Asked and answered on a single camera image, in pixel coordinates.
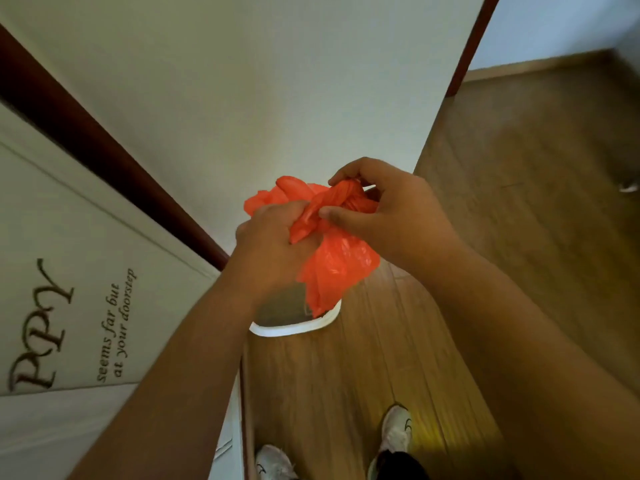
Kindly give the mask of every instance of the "white wall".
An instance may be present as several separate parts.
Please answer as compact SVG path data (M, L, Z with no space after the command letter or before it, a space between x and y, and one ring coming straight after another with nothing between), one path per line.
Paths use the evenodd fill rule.
M412 170L483 0L0 0L0 22L226 250L277 177Z
M640 74L640 22L626 33L616 50Z
M500 0L470 69L611 48L640 0Z

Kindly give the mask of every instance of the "person's right arm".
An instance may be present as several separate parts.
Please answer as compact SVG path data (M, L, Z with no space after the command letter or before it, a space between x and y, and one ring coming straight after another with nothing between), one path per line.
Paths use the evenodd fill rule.
M329 183L345 178L377 186L377 213L325 207L321 216L431 293L522 473L640 479L638 398L460 240L426 181L366 158Z

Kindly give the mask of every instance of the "hand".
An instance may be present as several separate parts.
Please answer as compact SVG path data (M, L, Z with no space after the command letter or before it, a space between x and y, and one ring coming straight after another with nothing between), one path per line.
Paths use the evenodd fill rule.
M375 185L368 194L380 205L375 214L324 207L320 217L366 241L380 256L414 276L464 248L428 183L386 162L361 158L331 177L329 185L358 178Z
M322 243L322 235L289 243L289 228L308 202L265 205L238 226L236 249L220 279L245 292L258 305L292 284L304 263Z

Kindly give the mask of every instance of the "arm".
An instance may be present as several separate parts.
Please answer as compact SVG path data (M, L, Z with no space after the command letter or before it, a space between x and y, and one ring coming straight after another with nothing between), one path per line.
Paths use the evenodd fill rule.
M423 179L370 159L330 184L347 177L376 184L378 212L321 215L430 291L523 473L640 478L638 399L460 240Z
M261 209L238 228L227 268L70 480L207 478L255 311L294 281L320 243L311 236L289 244L289 227L305 204Z

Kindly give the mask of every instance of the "forearm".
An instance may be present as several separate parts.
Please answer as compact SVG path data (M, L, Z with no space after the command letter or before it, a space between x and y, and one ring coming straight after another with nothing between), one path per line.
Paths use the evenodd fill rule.
M223 274L70 479L207 478L253 311Z
M640 405L496 266L464 248L419 279L524 473L640 474Z

